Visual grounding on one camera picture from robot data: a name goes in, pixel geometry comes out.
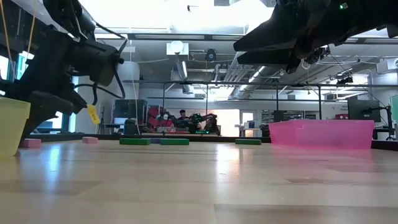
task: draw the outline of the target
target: ceiling light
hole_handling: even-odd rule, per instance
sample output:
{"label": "ceiling light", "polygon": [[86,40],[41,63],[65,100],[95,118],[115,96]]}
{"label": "ceiling light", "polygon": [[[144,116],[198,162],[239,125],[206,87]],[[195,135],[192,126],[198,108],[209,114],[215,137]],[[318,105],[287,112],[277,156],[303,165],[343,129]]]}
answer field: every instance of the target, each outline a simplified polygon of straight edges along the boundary
{"label": "ceiling light", "polygon": [[346,96],[339,97],[336,100],[344,100],[344,99],[347,99],[347,98],[350,98],[350,97],[353,97],[353,96],[358,96],[358,95],[361,95],[361,94],[364,94],[364,93],[354,93],[354,94],[351,94],[351,95],[346,95]]}
{"label": "ceiling light", "polygon": [[185,61],[182,62],[182,69],[184,71],[185,77],[187,77],[188,76],[188,72],[187,72],[187,65],[185,64]]}
{"label": "ceiling light", "polygon": [[184,49],[184,43],[179,40],[172,41],[170,43],[170,48],[173,53],[179,54]]}
{"label": "ceiling light", "polygon": [[255,72],[255,74],[253,75],[252,78],[256,78],[257,76],[259,76],[260,73],[261,73],[265,68],[266,68],[265,66],[262,66],[261,68],[259,68],[259,70]]}

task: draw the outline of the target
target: pink plastic tub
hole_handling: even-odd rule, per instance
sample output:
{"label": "pink plastic tub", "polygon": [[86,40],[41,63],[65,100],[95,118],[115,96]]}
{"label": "pink plastic tub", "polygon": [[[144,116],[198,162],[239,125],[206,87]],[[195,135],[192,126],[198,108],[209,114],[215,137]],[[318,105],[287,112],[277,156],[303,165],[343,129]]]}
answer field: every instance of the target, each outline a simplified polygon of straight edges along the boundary
{"label": "pink plastic tub", "polygon": [[273,144],[306,148],[370,149],[374,121],[290,120],[269,124]]}

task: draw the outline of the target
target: yellow tag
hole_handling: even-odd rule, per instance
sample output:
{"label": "yellow tag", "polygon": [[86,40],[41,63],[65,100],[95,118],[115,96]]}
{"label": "yellow tag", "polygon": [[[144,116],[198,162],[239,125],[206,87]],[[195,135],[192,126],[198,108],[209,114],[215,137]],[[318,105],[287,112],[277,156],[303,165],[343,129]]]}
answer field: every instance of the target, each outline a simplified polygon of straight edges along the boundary
{"label": "yellow tag", "polygon": [[94,124],[100,124],[100,117],[98,116],[94,105],[87,105],[87,113]]}

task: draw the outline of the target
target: computer screen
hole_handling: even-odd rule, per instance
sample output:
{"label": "computer screen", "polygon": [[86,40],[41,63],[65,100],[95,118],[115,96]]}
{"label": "computer screen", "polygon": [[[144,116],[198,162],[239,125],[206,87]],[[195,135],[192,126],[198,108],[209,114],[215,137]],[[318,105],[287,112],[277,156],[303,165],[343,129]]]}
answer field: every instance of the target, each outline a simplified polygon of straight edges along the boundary
{"label": "computer screen", "polygon": [[377,100],[348,100],[348,118],[381,122],[380,110],[368,111],[378,107],[380,104]]}

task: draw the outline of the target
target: green block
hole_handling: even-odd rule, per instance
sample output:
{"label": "green block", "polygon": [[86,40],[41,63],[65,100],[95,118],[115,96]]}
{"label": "green block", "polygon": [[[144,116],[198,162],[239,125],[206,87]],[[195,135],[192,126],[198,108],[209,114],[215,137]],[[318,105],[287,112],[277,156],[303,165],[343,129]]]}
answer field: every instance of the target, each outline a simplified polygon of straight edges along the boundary
{"label": "green block", "polygon": [[260,146],[261,140],[258,140],[258,139],[235,139],[235,144]]}
{"label": "green block", "polygon": [[161,139],[162,146],[189,146],[189,139]]}
{"label": "green block", "polygon": [[134,146],[148,146],[150,145],[150,139],[126,139],[121,138],[119,140],[119,144],[127,144]]}

